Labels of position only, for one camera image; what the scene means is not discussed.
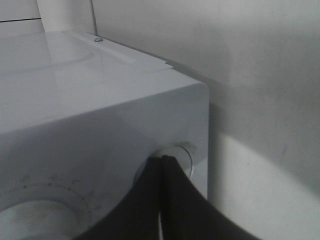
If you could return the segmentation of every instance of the white washing machine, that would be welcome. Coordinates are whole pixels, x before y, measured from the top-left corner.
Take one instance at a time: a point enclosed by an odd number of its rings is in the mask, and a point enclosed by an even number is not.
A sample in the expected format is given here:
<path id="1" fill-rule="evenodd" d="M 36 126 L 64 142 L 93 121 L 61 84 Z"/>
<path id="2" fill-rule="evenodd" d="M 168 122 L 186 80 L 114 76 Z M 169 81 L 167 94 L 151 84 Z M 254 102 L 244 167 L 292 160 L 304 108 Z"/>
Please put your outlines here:
<path id="1" fill-rule="evenodd" d="M 0 239 L 71 239 L 157 151 L 206 197 L 208 107 L 203 83 L 89 33 L 0 38 Z"/>

